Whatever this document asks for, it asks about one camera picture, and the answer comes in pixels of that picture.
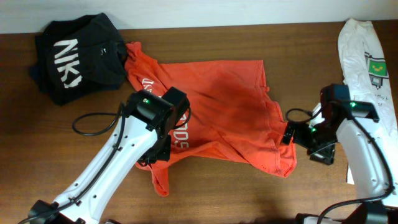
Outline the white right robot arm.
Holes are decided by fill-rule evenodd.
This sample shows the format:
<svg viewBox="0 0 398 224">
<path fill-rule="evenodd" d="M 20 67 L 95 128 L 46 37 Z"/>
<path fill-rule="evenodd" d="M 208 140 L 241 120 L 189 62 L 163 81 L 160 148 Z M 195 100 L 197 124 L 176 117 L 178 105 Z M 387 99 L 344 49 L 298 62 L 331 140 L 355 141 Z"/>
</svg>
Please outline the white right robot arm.
<svg viewBox="0 0 398 224">
<path fill-rule="evenodd" d="M 356 186 L 356 199 L 330 205 L 319 215 L 299 213 L 296 223 L 334 223 L 330 211 L 357 208 L 340 223 L 397 223 L 397 153 L 387 142 L 381 119 L 370 102 L 354 101 L 346 85 L 331 84 L 320 91 L 320 108 L 308 119 L 288 120 L 282 143 L 307 149 L 311 160 L 331 165 L 341 144 Z"/>
</svg>

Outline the red soccer t-shirt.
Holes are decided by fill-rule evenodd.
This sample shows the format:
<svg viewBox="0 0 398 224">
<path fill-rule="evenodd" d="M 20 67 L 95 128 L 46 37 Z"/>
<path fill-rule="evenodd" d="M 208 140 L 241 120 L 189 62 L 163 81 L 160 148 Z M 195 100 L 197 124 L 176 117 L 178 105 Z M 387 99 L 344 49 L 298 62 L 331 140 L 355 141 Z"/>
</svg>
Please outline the red soccer t-shirt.
<svg viewBox="0 0 398 224">
<path fill-rule="evenodd" d="M 282 141 L 287 124 L 268 95 L 262 60 L 160 63 L 131 42 L 125 69 L 135 90 L 162 96 L 174 87 L 190 102 L 170 133 L 170 159 L 147 167 L 161 197 L 170 192 L 169 167 L 191 156 L 246 163 L 277 177 L 295 169 L 295 146 Z"/>
</svg>

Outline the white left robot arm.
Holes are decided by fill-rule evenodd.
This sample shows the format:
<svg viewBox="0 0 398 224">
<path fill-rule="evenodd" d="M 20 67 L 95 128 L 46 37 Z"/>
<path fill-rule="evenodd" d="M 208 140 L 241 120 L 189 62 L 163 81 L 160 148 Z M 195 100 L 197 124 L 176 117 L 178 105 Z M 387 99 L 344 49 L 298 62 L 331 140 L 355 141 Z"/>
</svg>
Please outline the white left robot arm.
<svg viewBox="0 0 398 224">
<path fill-rule="evenodd" d="M 36 201 L 23 223 L 99 223 L 135 164 L 170 160 L 170 132 L 189 112 L 186 93 L 174 87 L 163 96 L 147 90 L 131 94 L 114 114 L 112 135 L 81 175 L 52 203 Z"/>
</svg>

